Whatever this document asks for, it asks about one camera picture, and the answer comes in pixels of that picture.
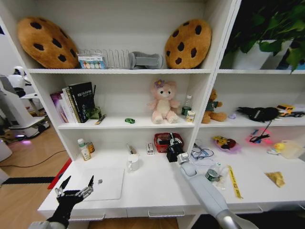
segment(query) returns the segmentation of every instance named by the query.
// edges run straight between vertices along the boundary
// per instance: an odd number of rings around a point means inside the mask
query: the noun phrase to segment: cookie pillow
[[[207,22],[193,19],[183,23],[166,42],[167,66],[175,69],[198,66],[209,51],[211,37],[212,30]]]
[[[77,49],[71,38],[53,22],[27,17],[18,23],[18,38],[33,59],[45,68],[75,68]]]

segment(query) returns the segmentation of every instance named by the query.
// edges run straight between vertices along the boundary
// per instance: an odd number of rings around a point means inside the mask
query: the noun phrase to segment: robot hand
[[[87,198],[93,192],[93,178],[92,176],[89,184],[83,190],[67,190],[63,191],[67,186],[71,176],[69,176],[59,188],[55,188],[55,192],[57,194],[57,201],[59,203],[57,209],[55,210],[53,216],[47,219],[48,222],[59,222],[68,227],[70,214],[74,205],[82,202],[85,198]]]

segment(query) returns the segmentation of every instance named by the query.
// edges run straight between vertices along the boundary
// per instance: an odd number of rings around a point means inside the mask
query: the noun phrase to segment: yellow tape
[[[231,181],[232,181],[232,185],[233,185],[233,189],[234,189],[235,195],[238,198],[243,199],[242,196],[240,195],[240,191],[239,191],[239,188],[238,188],[238,185],[237,185],[234,173],[233,173],[233,169],[232,169],[231,166],[228,166],[228,168],[230,170],[230,178],[231,178]]]

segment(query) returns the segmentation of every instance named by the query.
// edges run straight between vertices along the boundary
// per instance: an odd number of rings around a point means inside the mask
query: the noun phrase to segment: red plastic basket
[[[179,138],[182,141],[182,147],[184,145],[184,142],[179,134],[173,133],[174,137]],[[159,145],[157,142],[157,139],[161,139],[162,141],[170,140],[170,133],[161,133],[161,134],[155,134],[154,135],[154,145],[157,147],[157,150],[159,153],[167,153],[167,148],[169,145]]]

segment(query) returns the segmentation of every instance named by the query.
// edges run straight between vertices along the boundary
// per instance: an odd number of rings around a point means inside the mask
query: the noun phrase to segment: white robot
[[[204,176],[196,172],[195,166],[189,162],[188,154],[178,155],[180,171],[191,186],[202,207],[218,221],[223,229],[258,229],[252,222],[240,218],[228,209],[221,193]],[[93,192],[93,177],[88,187],[83,190],[63,191],[69,182],[67,178],[56,188],[59,205],[54,215],[45,222],[34,222],[28,229],[66,229],[71,211],[75,204],[84,200]]]
[[[15,136],[33,138],[49,128],[50,124],[45,116],[33,117],[25,108],[20,97],[25,96],[23,89],[26,85],[31,84],[22,67],[16,66],[14,74],[8,77],[0,75],[0,111],[7,118]]]

